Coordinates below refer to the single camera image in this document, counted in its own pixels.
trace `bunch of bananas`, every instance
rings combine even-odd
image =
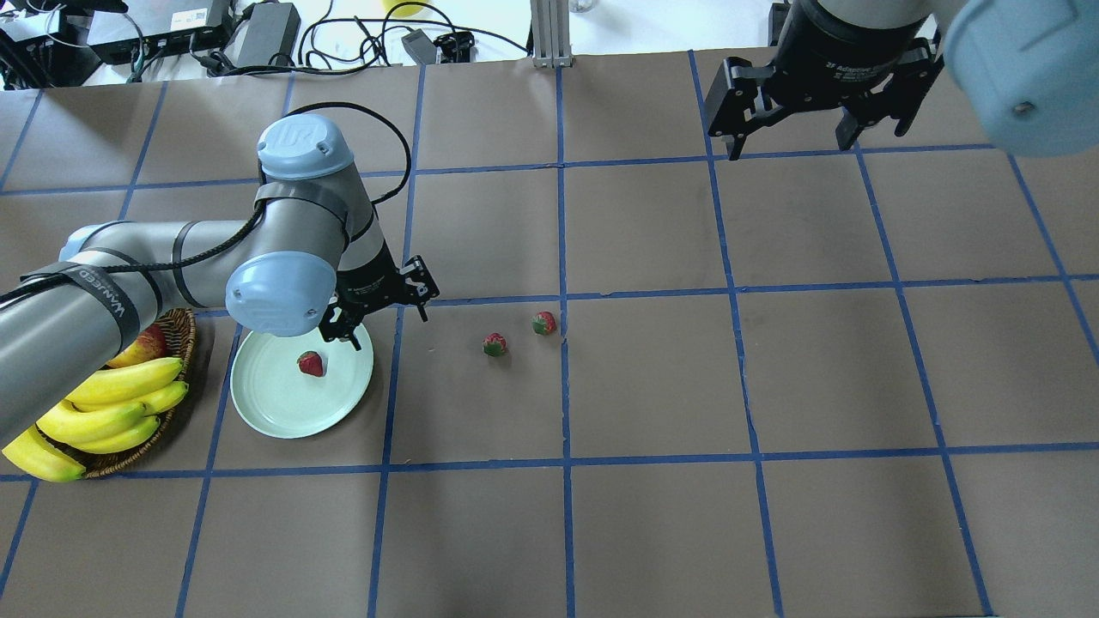
[[[118,453],[148,440],[160,412],[187,395],[176,380],[184,368],[177,356],[164,356],[118,369],[101,369],[3,449],[11,463],[43,481],[84,476],[85,466],[44,437],[93,454]]]

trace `ur logo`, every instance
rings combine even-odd
[[[285,122],[267,133],[266,145],[277,148],[306,147],[311,148],[317,139],[313,136],[315,126],[307,122]]]

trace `power adapter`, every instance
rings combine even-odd
[[[289,2],[253,4],[248,30],[236,55],[236,66],[288,66],[293,40],[301,26],[298,9]]]

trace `metal post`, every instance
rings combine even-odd
[[[531,0],[531,31],[536,68],[573,66],[568,0]]]

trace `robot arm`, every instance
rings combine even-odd
[[[942,36],[915,38],[933,14]],[[793,113],[843,108],[850,148],[886,117],[904,135],[944,65],[991,142],[1023,156],[1099,143],[1099,3],[1074,0],[795,0],[774,59],[724,60],[706,98],[730,159]]]
[[[311,114],[279,120],[258,151],[269,181],[249,221],[82,228],[60,262],[26,276],[15,298],[0,305],[0,358],[7,361],[0,443],[174,307],[226,307],[252,330],[292,336],[320,328],[325,340],[356,347],[353,330],[369,312],[407,304],[423,314],[439,289],[419,256],[403,268],[393,263],[331,121]],[[209,257],[185,258],[203,253]],[[62,278],[63,285],[43,285]]]

